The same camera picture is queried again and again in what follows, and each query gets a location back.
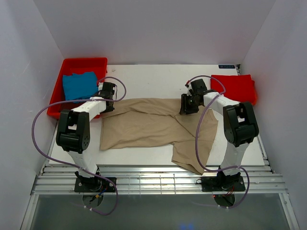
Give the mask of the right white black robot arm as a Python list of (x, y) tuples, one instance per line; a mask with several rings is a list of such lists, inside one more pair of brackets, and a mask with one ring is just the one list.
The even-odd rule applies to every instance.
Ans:
[(194, 114), (204, 106), (223, 116), (224, 136), (227, 146), (224, 159), (216, 176), (203, 176), (200, 184), (204, 192), (245, 191), (241, 171), (243, 156), (259, 134), (257, 120), (250, 102), (238, 102), (224, 96), (223, 92), (207, 89), (203, 79), (186, 83), (187, 93), (181, 95), (180, 115)]

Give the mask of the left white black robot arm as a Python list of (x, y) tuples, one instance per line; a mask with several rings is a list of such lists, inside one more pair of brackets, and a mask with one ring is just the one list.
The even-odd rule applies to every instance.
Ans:
[(80, 166), (75, 174), (81, 184), (93, 192), (101, 188), (102, 180), (84, 172), (99, 174), (93, 155), (86, 151), (91, 138), (90, 121), (101, 113), (114, 110), (116, 88), (116, 84), (111, 82), (99, 83), (98, 92), (89, 101), (71, 110), (62, 110), (59, 117), (56, 143), (72, 157), (75, 165)]

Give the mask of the beige t shirt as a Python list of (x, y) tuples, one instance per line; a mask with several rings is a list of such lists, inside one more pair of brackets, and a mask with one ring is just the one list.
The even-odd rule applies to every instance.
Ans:
[(180, 115), (179, 99), (138, 98), (115, 102), (102, 119), (100, 150), (173, 146), (171, 161), (196, 174), (204, 173), (216, 137), (218, 120), (204, 107)]

